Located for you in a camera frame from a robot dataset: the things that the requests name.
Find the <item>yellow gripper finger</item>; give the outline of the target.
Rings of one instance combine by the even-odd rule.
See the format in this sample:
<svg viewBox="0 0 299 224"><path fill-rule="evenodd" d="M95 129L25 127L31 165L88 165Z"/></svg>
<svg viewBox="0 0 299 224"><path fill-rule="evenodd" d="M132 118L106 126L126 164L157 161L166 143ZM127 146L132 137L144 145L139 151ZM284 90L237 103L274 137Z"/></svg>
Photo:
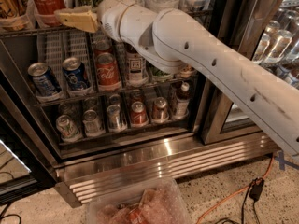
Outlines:
<svg viewBox="0 0 299 224"><path fill-rule="evenodd" d="M64 8L54 12L56 19L67 27L95 33L98 31L97 15L90 6Z"/></svg>

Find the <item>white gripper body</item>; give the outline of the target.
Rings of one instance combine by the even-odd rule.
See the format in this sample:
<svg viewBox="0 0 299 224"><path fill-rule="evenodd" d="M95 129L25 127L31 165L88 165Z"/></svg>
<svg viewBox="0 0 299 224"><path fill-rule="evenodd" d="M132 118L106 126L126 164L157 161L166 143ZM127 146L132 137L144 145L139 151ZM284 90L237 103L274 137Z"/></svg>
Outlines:
<svg viewBox="0 0 299 224"><path fill-rule="evenodd" d="M135 0L103 0L97 8L102 31L135 48L153 45L152 24L157 14Z"/></svg>

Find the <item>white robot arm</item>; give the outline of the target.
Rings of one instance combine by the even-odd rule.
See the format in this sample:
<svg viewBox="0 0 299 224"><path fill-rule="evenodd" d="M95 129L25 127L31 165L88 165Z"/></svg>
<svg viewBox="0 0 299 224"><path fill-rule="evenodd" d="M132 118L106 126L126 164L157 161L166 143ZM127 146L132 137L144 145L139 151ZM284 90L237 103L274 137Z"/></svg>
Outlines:
<svg viewBox="0 0 299 224"><path fill-rule="evenodd" d="M132 45L158 69L175 74L187 64L207 77L295 160L299 158L299 90L227 47L187 13L158 13L135 0L104 0L60 9L57 20L86 32L101 29Z"/></svg>

